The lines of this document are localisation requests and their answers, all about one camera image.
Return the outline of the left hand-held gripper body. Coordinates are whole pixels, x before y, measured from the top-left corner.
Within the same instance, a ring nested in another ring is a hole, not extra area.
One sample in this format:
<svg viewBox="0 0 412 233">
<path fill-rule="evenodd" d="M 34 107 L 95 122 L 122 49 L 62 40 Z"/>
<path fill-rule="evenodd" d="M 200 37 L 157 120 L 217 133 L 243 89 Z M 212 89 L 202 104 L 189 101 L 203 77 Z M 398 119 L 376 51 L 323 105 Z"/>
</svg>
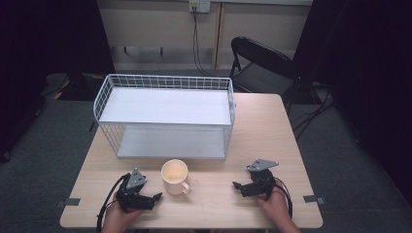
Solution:
<svg viewBox="0 0 412 233">
<path fill-rule="evenodd" d="M 116 198 L 126 213 L 131 210 L 148 210 L 150 208 L 150 198 L 139 194 L 146 182 L 146 177 L 137 168 L 125 175 Z"/>
</svg>

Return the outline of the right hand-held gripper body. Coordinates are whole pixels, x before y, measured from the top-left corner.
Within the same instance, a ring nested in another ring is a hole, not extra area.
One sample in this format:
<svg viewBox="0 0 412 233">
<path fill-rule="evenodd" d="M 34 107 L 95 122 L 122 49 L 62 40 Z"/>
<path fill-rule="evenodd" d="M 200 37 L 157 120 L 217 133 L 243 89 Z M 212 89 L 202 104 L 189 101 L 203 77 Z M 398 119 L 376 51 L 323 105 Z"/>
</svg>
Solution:
<svg viewBox="0 0 412 233">
<path fill-rule="evenodd" d="M 275 186 L 275 178 L 270 171 L 270 168 L 278 166 L 276 161 L 269 161 L 264 159 L 256 159 L 251 165 L 247 166 L 252 180 L 252 186 L 249 190 L 259 190 L 261 194 L 265 194 L 269 198 L 271 191 Z"/>
</svg>

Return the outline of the cream cup with handle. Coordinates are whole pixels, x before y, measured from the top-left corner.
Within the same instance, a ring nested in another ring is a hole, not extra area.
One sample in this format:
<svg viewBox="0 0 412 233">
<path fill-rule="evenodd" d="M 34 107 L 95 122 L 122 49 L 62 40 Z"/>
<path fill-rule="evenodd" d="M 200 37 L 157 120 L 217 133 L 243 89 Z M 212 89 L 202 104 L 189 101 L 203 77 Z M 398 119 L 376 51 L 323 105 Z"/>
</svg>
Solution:
<svg viewBox="0 0 412 233">
<path fill-rule="evenodd" d="M 171 159 L 161 168 L 161 177 L 165 190 L 172 195 L 189 194 L 191 188 L 188 184 L 189 169 L 187 164 L 180 159 Z"/>
</svg>

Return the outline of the white wire shelf rack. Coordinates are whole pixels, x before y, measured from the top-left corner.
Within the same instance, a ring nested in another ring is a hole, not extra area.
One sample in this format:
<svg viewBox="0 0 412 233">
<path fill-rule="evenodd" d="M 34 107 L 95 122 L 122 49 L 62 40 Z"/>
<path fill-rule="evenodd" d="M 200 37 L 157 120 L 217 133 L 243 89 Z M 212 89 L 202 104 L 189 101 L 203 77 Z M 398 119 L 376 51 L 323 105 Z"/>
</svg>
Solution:
<svg viewBox="0 0 412 233">
<path fill-rule="evenodd" d="M 232 81 L 111 74 L 93 113 L 119 158 L 224 159 L 235 121 Z"/>
</svg>

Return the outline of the person's left hand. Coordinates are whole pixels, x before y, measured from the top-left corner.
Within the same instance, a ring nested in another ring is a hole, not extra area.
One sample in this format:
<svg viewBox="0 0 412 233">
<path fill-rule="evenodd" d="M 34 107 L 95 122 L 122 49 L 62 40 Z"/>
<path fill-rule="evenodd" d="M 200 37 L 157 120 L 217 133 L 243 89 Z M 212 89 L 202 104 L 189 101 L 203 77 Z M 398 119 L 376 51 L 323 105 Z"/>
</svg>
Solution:
<svg viewBox="0 0 412 233">
<path fill-rule="evenodd" d="M 106 210 L 103 226 L 117 225 L 128 228 L 128 226 L 139 217 L 143 210 L 132 210 L 126 213 L 117 201 L 114 201 Z"/>
</svg>

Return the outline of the person's right hand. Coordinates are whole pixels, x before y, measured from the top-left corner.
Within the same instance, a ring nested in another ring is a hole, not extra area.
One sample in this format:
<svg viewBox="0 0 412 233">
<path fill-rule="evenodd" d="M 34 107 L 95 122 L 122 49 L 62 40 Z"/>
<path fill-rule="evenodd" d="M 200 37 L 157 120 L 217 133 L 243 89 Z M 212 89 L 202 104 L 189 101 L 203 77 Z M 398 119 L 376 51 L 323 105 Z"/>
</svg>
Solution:
<svg viewBox="0 0 412 233">
<path fill-rule="evenodd" d="M 292 219 L 289 215 L 287 199 L 284 192 L 279 187 L 274 187 L 270 197 L 265 200 L 258 196 L 258 204 L 262 207 L 266 216 L 278 227 L 287 224 Z"/>
</svg>

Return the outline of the grey tape piece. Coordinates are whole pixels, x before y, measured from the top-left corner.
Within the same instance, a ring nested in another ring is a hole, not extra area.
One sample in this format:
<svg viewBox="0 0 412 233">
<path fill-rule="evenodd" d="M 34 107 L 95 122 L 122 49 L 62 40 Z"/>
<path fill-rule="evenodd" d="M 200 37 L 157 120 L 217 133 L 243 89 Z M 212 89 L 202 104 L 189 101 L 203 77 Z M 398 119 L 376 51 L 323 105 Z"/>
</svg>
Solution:
<svg viewBox="0 0 412 233">
<path fill-rule="evenodd" d="M 55 207 L 64 208 L 66 206 L 79 206 L 81 198 L 66 198 L 65 200 L 59 200 L 55 203 Z"/>
<path fill-rule="evenodd" d="M 305 195 L 303 197 L 305 203 L 317 203 L 318 205 L 323 205 L 326 200 L 324 197 L 317 196 L 317 195 Z"/>
</svg>

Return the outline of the black folding chair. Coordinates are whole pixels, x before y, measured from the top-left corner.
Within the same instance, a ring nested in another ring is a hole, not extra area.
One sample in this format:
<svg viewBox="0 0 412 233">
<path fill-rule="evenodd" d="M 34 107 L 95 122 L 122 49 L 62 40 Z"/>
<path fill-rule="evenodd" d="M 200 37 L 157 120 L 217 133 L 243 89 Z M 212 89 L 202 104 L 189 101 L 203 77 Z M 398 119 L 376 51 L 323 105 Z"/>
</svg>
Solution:
<svg viewBox="0 0 412 233">
<path fill-rule="evenodd" d="M 239 36 L 231 41 L 234 56 L 230 78 L 241 92 L 279 94 L 288 99 L 299 82 L 292 61 L 256 40 Z"/>
</svg>

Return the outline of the black curtain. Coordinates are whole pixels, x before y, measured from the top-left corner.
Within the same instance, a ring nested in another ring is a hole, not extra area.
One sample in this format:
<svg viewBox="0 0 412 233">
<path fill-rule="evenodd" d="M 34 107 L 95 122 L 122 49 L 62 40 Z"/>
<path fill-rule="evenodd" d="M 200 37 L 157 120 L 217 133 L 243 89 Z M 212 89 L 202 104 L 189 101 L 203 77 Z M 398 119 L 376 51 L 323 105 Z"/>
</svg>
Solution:
<svg viewBox="0 0 412 233">
<path fill-rule="evenodd" d="M 312 0 L 293 60 L 412 207 L 412 0 Z"/>
<path fill-rule="evenodd" d="M 48 75 L 114 71 L 97 0 L 0 0 L 0 163 L 40 110 Z"/>
</svg>

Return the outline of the white wall socket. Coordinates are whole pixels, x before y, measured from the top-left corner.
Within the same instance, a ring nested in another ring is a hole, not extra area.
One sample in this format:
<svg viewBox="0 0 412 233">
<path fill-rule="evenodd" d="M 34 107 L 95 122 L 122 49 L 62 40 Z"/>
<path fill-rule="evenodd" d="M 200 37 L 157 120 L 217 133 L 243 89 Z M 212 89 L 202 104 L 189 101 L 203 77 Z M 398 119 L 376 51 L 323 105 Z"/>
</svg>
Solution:
<svg viewBox="0 0 412 233">
<path fill-rule="evenodd" d="M 209 14 L 211 11 L 211 1 L 189 0 L 189 11 L 191 13 Z"/>
</svg>

